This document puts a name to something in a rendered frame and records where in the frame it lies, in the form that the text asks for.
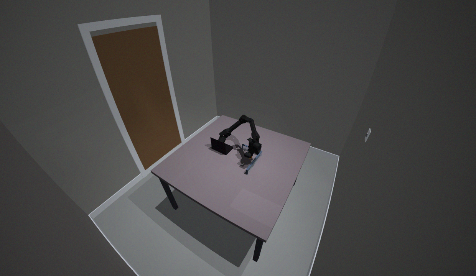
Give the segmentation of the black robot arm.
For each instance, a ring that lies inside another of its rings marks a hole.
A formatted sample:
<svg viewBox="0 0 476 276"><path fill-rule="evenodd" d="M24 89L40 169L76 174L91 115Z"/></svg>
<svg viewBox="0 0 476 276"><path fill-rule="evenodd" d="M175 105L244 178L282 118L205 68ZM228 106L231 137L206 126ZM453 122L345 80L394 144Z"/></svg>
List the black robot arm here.
<svg viewBox="0 0 476 276"><path fill-rule="evenodd" d="M222 143L224 143L226 138L231 135L231 132L234 129L236 129L241 124L246 123L246 122L249 122L250 127L251 127L251 131L252 131L252 133L251 133L252 139L251 138L248 139L249 140L249 146L255 148L255 149L253 149L252 152L253 153L255 152L255 154L258 155L261 152L261 145L262 145L262 144L259 143L260 135L257 132L254 120L252 118L249 118L249 117L245 116L245 115L242 115L240 117L240 119L235 124L233 124L231 127L221 131L220 132L220 137L219 137L218 140L221 141Z"/></svg>

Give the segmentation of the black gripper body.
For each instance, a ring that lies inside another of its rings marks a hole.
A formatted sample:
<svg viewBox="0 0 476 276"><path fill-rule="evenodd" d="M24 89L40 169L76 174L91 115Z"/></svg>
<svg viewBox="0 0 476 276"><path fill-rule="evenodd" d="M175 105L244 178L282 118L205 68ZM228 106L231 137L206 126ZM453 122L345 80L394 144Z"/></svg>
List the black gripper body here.
<svg viewBox="0 0 476 276"><path fill-rule="evenodd" d="M250 158L251 155L252 155L252 151L253 151L253 149L255 149L255 148L250 147L250 146L248 146L248 148L249 148L249 149L248 149L248 152L245 152L244 156L247 157L247 158Z"/></svg>

